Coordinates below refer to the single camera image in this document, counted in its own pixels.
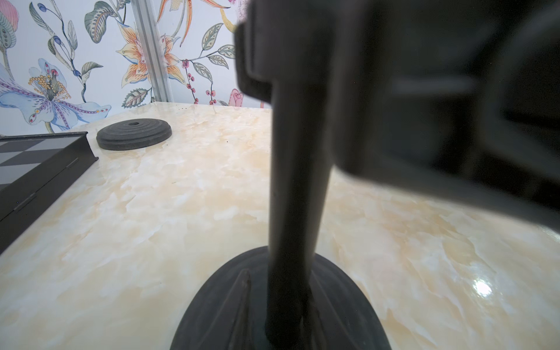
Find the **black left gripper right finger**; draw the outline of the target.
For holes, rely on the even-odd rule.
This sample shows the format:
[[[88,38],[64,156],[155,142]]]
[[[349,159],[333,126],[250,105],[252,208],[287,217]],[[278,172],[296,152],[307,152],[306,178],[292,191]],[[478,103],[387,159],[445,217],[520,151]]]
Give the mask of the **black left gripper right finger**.
[[[341,318],[315,275],[309,280],[306,311],[308,349],[350,349]]]

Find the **black microphone clip holder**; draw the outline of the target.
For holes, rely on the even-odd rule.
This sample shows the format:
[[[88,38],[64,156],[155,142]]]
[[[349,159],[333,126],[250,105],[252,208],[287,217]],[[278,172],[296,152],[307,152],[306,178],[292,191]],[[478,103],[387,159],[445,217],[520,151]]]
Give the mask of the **black microphone clip holder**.
[[[276,83],[326,85],[342,1],[250,1],[234,32],[239,90],[271,102]]]

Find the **black round stand base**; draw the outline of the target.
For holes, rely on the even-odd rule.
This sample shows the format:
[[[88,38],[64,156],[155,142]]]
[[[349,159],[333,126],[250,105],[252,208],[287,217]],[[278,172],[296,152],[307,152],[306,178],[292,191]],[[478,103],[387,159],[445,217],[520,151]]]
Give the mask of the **black round stand base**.
[[[316,255],[269,272],[268,248],[221,266],[189,304],[172,349],[390,349],[369,300],[340,268]]]

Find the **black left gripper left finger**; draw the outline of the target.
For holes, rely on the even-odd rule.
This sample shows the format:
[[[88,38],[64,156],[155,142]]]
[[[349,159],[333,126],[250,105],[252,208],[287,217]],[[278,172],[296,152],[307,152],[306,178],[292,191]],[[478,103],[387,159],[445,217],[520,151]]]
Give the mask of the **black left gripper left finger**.
[[[251,349],[251,275],[242,270],[230,288],[217,316],[194,349]]]

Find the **black microphone stand pole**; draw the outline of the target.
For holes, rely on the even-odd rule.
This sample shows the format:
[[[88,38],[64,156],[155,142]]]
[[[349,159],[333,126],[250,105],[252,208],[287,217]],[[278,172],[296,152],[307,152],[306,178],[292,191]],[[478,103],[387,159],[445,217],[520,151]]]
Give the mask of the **black microphone stand pole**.
[[[300,337],[331,164],[324,151],[326,90],[272,90],[269,263],[265,334],[276,347]]]

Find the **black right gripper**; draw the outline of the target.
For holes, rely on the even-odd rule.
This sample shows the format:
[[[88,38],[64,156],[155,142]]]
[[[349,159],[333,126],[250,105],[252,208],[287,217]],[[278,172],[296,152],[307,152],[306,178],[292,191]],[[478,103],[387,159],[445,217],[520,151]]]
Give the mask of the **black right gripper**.
[[[338,168],[559,226],[558,1],[346,1],[334,48]]]

